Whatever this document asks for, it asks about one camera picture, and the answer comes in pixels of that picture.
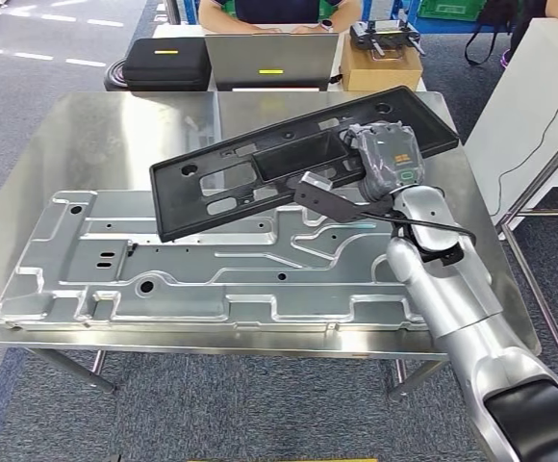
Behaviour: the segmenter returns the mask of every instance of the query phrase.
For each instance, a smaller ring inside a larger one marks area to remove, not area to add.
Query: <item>black bag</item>
[[[141,38],[123,77],[131,91],[207,91],[211,62],[202,37]]]
[[[494,48],[494,42],[497,40],[497,35],[500,29],[505,27],[506,32],[510,35],[510,32],[512,31],[512,28],[516,22],[516,16],[518,14],[519,0],[487,0],[487,3],[485,4],[482,10],[478,15],[478,18],[476,19],[476,29],[473,31],[473,35],[465,45],[465,59],[470,65],[485,63],[492,54],[492,50]],[[467,49],[480,33],[482,26],[492,26],[493,34],[489,54],[483,61],[479,63],[470,58],[467,55]]]

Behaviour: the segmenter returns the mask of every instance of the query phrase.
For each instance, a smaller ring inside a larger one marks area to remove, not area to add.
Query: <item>hand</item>
[[[297,26],[296,29],[292,31],[292,34],[319,34],[324,32],[326,32],[326,30],[318,24],[314,27]]]

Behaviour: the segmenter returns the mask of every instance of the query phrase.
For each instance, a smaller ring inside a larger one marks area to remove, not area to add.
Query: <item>laptop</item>
[[[325,91],[338,34],[213,34],[205,37],[218,90]]]

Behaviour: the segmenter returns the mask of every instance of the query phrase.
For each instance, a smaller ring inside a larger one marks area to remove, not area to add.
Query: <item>green crate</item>
[[[228,0],[221,7],[226,13],[230,14],[233,17],[236,17],[236,8],[234,5],[234,0]],[[319,17],[319,20],[328,19],[331,17],[332,13],[334,13],[337,7],[332,7],[328,2],[319,2]]]
[[[435,19],[475,21],[486,0],[422,0],[417,15]]]

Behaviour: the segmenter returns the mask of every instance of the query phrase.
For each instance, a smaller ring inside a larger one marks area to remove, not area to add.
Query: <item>gray floor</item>
[[[28,10],[29,17],[0,17],[0,186],[57,98],[102,89],[102,68],[65,59],[116,61],[132,36],[149,35],[156,8],[153,0],[146,7],[144,0],[51,7],[54,1],[10,0],[10,12],[37,7]],[[381,10],[387,10],[388,2],[377,5],[373,16],[385,17]],[[77,20],[51,22],[39,16],[42,13]],[[124,27],[86,24],[91,18]],[[486,51],[487,39],[473,52]],[[466,40],[427,36],[424,42],[429,51],[424,61],[425,82],[444,92],[463,139],[500,75],[498,55],[507,44],[502,38],[490,63],[471,69],[463,59]],[[18,58],[15,52],[53,60]],[[558,192],[547,200],[558,201]],[[552,221],[526,220],[516,234],[558,312],[558,218],[547,219]],[[532,295],[516,274],[540,334],[543,359],[558,371],[558,353]],[[92,359],[90,352],[72,355],[88,365]],[[110,353],[105,376],[119,383],[119,392],[104,396],[30,353],[8,350],[0,368],[0,461],[101,461],[117,452],[126,462],[484,460],[448,369],[400,403],[387,398],[390,363],[371,360]]]
[[[103,68],[67,64],[66,59],[109,64],[122,58],[145,3],[88,0],[51,6],[56,1],[9,0],[0,11],[0,188],[18,154],[58,98],[71,91],[104,90]],[[45,19],[42,14],[73,17],[76,22]],[[123,26],[88,24],[89,19]],[[15,53],[52,60],[21,58]],[[0,350],[0,363],[2,356]]]

